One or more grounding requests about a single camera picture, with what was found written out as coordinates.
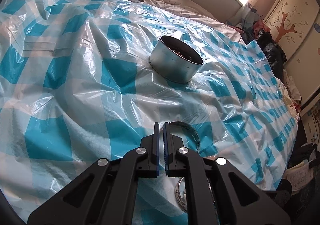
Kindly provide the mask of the round metal tin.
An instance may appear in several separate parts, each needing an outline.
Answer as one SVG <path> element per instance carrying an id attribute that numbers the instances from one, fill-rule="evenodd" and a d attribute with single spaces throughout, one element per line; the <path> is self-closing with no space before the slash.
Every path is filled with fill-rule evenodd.
<path id="1" fill-rule="evenodd" d="M 149 63 L 162 77 L 186 84 L 203 65 L 203 59 L 185 42 L 172 36 L 160 36 L 149 56 Z"/>

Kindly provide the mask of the blue checkered plastic sheet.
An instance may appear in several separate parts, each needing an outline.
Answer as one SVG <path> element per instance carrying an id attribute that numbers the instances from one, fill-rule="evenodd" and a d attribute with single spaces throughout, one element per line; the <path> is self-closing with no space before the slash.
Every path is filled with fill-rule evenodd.
<path id="1" fill-rule="evenodd" d="M 160 36 L 202 57 L 189 83 L 150 65 Z M 256 42 L 127 0 L 1 2 L 1 190 L 22 220 L 173 121 L 196 129 L 201 156 L 227 158 L 263 190 L 277 189 L 297 135 Z"/>

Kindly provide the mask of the black plastic bag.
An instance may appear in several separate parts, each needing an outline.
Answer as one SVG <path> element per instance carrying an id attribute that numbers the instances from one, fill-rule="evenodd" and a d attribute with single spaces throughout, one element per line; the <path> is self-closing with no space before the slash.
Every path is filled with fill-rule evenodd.
<path id="1" fill-rule="evenodd" d="M 284 64 L 287 62 L 283 49 L 273 40 L 272 35 L 263 29 L 258 31 L 257 39 L 255 41 L 266 56 L 275 77 L 280 81 L 283 81 Z"/>

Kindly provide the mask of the tree-decorated wardrobe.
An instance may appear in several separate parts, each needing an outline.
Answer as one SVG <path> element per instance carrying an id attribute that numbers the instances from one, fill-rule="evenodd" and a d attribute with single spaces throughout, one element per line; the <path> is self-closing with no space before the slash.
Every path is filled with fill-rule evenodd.
<path id="1" fill-rule="evenodd" d="M 316 0 L 280 0 L 265 20 L 285 52 L 285 69 L 307 105 L 319 89 L 319 5 Z"/>

